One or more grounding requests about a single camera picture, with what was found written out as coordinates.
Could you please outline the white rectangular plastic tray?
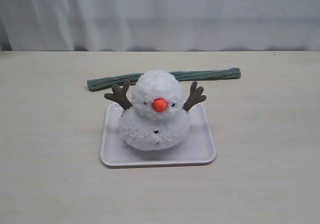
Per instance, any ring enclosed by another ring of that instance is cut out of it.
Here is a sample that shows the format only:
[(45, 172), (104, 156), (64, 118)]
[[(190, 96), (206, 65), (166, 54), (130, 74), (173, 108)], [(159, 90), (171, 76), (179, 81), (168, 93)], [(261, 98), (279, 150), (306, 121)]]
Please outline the white rectangular plastic tray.
[(217, 150), (206, 109), (202, 104), (190, 110), (191, 127), (186, 139), (166, 150), (140, 151), (128, 146), (120, 137), (122, 108), (116, 103), (105, 112), (100, 160), (109, 168), (197, 166), (214, 161)]

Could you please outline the white plush snowman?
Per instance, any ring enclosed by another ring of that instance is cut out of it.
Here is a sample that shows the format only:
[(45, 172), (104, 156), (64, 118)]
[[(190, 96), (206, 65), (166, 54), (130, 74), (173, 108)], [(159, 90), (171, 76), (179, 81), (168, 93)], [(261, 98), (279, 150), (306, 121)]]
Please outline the white plush snowman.
[(107, 100), (122, 108), (118, 122), (121, 138), (141, 151), (160, 151), (180, 144), (191, 128), (190, 110), (206, 100), (204, 88), (193, 81), (188, 97), (180, 82), (164, 70), (142, 74), (127, 97), (130, 81), (114, 84)]

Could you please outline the green knitted scarf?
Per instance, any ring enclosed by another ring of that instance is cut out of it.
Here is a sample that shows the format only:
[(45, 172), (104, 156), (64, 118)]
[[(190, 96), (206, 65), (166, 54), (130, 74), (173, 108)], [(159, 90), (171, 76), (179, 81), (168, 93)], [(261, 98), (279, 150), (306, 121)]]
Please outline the green knitted scarf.
[[(177, 81), (208, 81), (208, 80), (229, 80), (240, 79), (241, 71), (237, 67), (225, 70), (208, 70), (208, 71), (173, 71), (170, 72)], [(111, 88), (117, 84), (122, 86), (125, 81), (129, 80), (131, 85), (135, 85), (142, 73), (132, 73), (118, 76), (110, 76), (97, 79), (88, 79), (86, 81), (88, 90), (91, 92)]]

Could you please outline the white backdrop curtain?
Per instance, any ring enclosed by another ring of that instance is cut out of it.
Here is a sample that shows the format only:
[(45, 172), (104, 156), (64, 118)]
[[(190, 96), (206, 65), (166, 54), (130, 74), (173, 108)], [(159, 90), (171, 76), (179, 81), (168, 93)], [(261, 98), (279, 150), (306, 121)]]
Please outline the white backdrop curtain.
[(320, 0), (0, 0), (14, 51), (319, 50)]

